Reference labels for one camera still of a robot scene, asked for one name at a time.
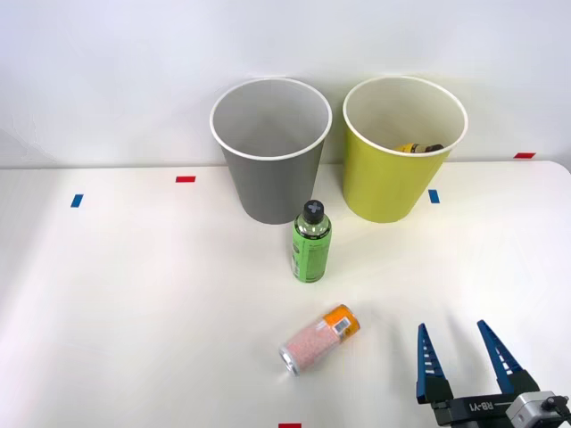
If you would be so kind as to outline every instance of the yellow object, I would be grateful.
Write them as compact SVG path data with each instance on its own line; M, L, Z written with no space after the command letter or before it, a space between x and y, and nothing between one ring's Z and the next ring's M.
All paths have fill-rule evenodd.
M405 145L399 145L394 150L397 152L403 152L403 153L413 153L415 145L418 145L418 144L408 143Z
M345 98L343 115L349 128L343 196L357 215L377 223L409 214L468 129L458 99L421 78L363 82ZM426 153L393 149L411 140L444 148Z

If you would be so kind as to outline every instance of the bottle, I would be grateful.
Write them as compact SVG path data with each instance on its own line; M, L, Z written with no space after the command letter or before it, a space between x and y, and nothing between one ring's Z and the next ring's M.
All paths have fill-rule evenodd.
M320 201L305 202L294 220L292 270L303 283L315 283L325 274L331 243L331 222Z
M405 152L405 153L429 153L429 152L436 152L437 150L442 150L444 146L442 144L433 144L433 145L424 145L424 144L405 144L400 145L394 150L397 152Z

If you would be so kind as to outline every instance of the can bottom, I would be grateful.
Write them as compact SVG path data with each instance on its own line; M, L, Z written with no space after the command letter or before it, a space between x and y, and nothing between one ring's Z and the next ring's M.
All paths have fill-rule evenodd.
M287 370L289 370L294 375L299 376L300 375L299 367L297 366L297 364L295 364L295 360L292 358L289 351L286 348L282 347L279 349L279 355L284 360Z

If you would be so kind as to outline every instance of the bin rim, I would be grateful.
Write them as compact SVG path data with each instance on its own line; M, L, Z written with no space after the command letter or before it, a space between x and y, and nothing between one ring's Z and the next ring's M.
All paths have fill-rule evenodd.
M219 137L218 133L216 132L216 129L214 128L214 114L216 113L216 109L218 108L219 104L222 102L222 100L227 95L236 91L240 87L247 86L247 85L250 85L252 83L261 82L264 80L285 81L285 82L289 82L289 83L295 83L296 85L304 86L304 87L310 89L312 92L314 92L321 99L321 101L323 101L323 103L327 107L327 125L326 125L323 133L313 143L311 143L310 145L308 145L307 147L305 147L301 150L298 150L297 152L283 154L281 156L255 156L253 154L240 152L240 151L230 147L228 144L224 143L224 141L222 141L222 138ZM224 94L222 94L220 96L220 98L216 101L216 103L212 107L211 116L210 116L211 132L212 132L212 135L214 136L214 138L216 139L216 141L218 142L218 144L220 144L226 150L228 150L229 152L232 152L233 154L235 154L237 156L240 156L240 157L246 158L246 159L251 159L253 161L264 161L264 160L265 161L273 161L273 160L274 161L283 161L286 159L298 157L298 156L300 156L306 152L309 152L312 149L314 149L315 147L317 147L319 144L321 144L321 142L325 139L325 137L329 133L329 130L331 129L332 123L333 123L333 112L331 111L331 105L329 105L329 101L327 100L327 98L323 94L321 94L315 87L308 85L307 83L303 83L299 80L295 80L294 78L255 78L255 79L247 80L247 81L240 83L238 85L232 86L232 87L230 87L230 89L228 89L228 91L226 91Z
M433 86L436 89L439 89L442 92L444 92L445 94L447 94L452 99L452 101L454 101L456 103L456 105L460 108L460 111L462 112L462 116L464 118L464 129L462 129L462 132L461 132L460 136L456 139L456 141L454 143L444 147L441 150L437 150L436 152L405 153L405 152L397 152L396 150L387 149L386 147L383 147L382 145L375 144L371 140L366 138L363 134L361 134L357 129L355 129L355 127L353 126L353 124L351 123L351 121L349 120L349 117L347 115L347 103L349 102L351 95L353 95L355 93L355 91L357 91L360 87L365 86L368 83L374 82L376 80L384 80L384 79L389 79L389 78L416 80L417 82L422 82L422 83L426 83L429 86ZM400 75L377 76L375 78L370 78L370 79L367 79L363 82L360 82L351 91L349 91L349 94L347 94L347 96L345 96L345 100L343 101L343 118L345 119L345 123L347 124L347 126L349 127L351 132L353 134L355 134L363 142L367 143L368 145L370 145L374 149L380 150L381 152L386 152L389 154L394 154L396 156L402 156L405 158L428 158L430 156L438 156L440 154L449 152L450 150L452 150L456 146L456 144L458 144L462 140L462 138L464 138L464 136L466 135L466 133L468 131L468 114L466 113L466 109L464 108L464 106L462 105L460 100L456 97L456 95L454 95L448 89L445 89L444 87L442 87L440 85L436 85L434 82L431 82L430 80L426 80L424 78L417 78L414 76L400 76Z

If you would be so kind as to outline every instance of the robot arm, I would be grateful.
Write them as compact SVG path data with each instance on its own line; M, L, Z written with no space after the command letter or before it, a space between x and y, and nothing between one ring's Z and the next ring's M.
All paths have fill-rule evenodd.
M454 399L424 324L418 327L418 404L430 404L440 426L458 428L556 428L571 421L567 397L540 391L500 338L478 323L502 394Z

